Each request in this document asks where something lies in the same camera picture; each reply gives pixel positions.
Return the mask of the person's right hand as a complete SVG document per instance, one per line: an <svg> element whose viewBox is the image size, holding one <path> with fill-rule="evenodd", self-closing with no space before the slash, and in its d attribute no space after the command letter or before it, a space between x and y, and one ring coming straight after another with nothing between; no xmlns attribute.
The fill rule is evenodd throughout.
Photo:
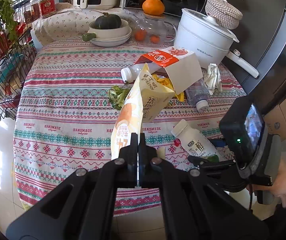
<svg viewBox="0 0 286 240"><path fill-rule="evenodd" d="M286 163L281 160L278 174L272 186L252 185L254 191L269 191L281 199L282 206L286 208Z"/></svg>

